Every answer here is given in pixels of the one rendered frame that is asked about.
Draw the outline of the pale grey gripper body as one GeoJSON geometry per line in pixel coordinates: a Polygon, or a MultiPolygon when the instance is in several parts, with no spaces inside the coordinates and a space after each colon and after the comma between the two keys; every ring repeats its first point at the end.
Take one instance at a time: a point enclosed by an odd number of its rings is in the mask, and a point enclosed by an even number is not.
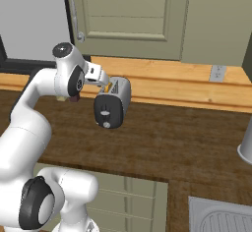
{"type": "Polygon", "coordinates": [[[103,69],[99,69],[98,71],[97,84],[101,87],[105,87],[109,84],[109,75],[107,75],[103,69]]]}

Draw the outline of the silver and black toaster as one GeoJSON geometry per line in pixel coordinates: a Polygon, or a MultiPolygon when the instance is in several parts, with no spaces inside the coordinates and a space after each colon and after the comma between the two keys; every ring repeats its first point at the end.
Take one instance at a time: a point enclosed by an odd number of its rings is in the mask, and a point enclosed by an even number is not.
{"type": "Polygon", "coordinates": [[[99,126],[103,127],[103,123],[108,122],[110,128],[106,129],[116,129],[122,125],[130,104],[131,84],[123,77],[110,77],[109,81],[113,83],[110,91],[105,93],[102,87],[94,99],[94,118],[99,126]],[[102,116],[100,111],[108,111],[110,115],[102,116]]]}

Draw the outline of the olive green cupboard door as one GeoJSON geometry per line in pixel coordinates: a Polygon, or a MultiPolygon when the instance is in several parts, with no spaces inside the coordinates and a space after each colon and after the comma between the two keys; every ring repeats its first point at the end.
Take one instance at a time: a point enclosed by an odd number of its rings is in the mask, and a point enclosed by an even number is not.
{"type": "MultiPolygon", "coordinates": [[[[72,6],[69,0],[72,20],[72,6]]],[[[179,60],[187,0],[76,0],[84,55],[179,60]]]]}

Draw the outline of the plain olive green cupboard panel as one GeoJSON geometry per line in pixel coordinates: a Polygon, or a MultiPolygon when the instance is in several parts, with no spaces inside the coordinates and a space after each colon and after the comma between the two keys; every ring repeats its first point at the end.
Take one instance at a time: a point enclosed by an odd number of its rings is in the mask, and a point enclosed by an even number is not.
{"type": "Polygon", "coordinates": [[[252,32],[252,0],[189,0],[183,63],[240,67],[252,32]]]}

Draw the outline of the olive green base cupboard front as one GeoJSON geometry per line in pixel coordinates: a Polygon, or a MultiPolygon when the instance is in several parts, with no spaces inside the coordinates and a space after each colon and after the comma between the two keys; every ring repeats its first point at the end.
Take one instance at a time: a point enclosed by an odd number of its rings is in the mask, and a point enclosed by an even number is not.
{"type": "Polygon", "coordinates": [[[166,232],[167,183],[88,173],[99,183],[87,210],[100,232],[166,232]]]}

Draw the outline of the white cone-shaped pot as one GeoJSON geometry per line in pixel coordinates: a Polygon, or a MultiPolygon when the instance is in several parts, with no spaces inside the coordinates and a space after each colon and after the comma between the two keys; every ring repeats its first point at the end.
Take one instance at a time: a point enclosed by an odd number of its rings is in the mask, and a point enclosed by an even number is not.
{"type": "Polygon", "coordinates": [[[250,118],[243,141],[237,148],[237,153],[243,161],[252,165],[252,117],[250,118]]]}

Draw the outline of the grey steel sink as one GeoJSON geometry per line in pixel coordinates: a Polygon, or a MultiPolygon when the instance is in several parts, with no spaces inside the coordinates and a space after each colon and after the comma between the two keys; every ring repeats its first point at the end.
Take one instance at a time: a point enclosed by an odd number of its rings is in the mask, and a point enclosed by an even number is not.
{"type": "Polygon", "coordinates": [[[189,197],[189,232],[252,232],[252,206],[189,197]]]}

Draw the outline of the grey appliance with black frame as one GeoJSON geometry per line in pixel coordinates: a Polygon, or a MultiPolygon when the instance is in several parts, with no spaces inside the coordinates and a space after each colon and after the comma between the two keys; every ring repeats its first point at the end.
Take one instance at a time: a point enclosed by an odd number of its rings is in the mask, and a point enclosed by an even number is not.
{"type": "Polygon", "coordinates": [[[0,73],[53,68],[53,47],[73,41],[69,0],[0,0],[0,73]]]}

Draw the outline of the grey wall socket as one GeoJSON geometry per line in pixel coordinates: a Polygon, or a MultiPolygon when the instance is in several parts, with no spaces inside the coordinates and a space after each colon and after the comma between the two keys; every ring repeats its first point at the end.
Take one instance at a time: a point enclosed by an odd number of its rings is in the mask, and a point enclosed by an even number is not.
{"type": "Polygon", "coordinates": [[[222,83],[226,72],[226,66],[213,65],[209,77],[210,82],[222,83]]]}

